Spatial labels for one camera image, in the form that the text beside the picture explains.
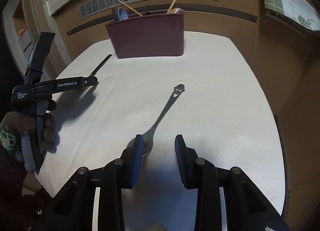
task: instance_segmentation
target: gloved finger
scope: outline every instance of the gloved finger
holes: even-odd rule
[[[48,101],[49,103],[48,103],[47,111],[54,111],[57,108],[57,103],[52,99]]]
[[[2,123],[4,129],[12,134],[29,134],[36,130],[36,119],[18,111],[8,112]]]
[[[45,142],[42,141],[41,142],[41,147],[45,150],[45,151],[51,151],[53,148],[53,142]]]
[[[43,126],[45,128],[54,129],[54,118],[52,114],[46,113],[43,118]]]
[[[44,142],[53,142],[54,141],[54,132],[50,128],[43,128],[42,131],[42,140]]]

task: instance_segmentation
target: green and white towel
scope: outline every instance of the green and white towel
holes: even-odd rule
[[[264,5],[307,29],[320,30],[320,19],[315,9],[305,0],[264,0]]]

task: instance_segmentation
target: chopstick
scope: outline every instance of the chopstick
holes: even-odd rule
[[[128,4],[124,3],[123,1],[119,0],[119,3],[122,4],[123,6],[126,6],[128,9],[131,9],[135,14],[139,15],[142,17],[142,14],[140,14],[138,11],[136,11],[134,8],[130,7]]]
[[[169,9],[167,11],[167,14],[169,14],[169,12],[172,10],[172,8],[173,8],[174,4],[176,3],[176,1],[177,0],[173,0],[173,2],[171,3],[171,5],[170,5],[170,7],[169,7]]]

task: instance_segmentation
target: spoon handle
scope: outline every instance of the spoon handle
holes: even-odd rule
[[[171,106],[174,104],[174,102],[178,99],[178,97],[184,92],[184,85],[183,84],[179,84],[177,85],[167,104],[165,105],[164,109],[162,110],[162,112],[160,113],[158,119],[156,120],[155,124],[153,124],[153,126],[150,128],[152,132],[154,132],[158,126],[158,124],[161,122],[162,118],[165,116],[165,114],[167,113],[167,111],[169,111],[169,109],[171,108]]]

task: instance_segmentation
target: white table surface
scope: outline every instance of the white table surface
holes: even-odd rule
[[[152,223],[169,231],[194,229],[197,190],[181,183],[177,134],[215,166],[242,168],[282,212],[284,163],[276,124],[256,77],[230,39],[185,32],[183,56],[134,59],[117,59],[105,40],[84,51],[58,78],[89,76],[108,54],[113,55],[96,74],[97,87],[53,96],[58,105],[52,113],[55,149],[37,176],[50,195],[79,167],[103,167],[120,157],[136,134],[154,124],[173,88],[184,84],[185,92],[156,129],[135,188],[122,192],[126,230]],[[93,230],[97,205],[96,195]]]

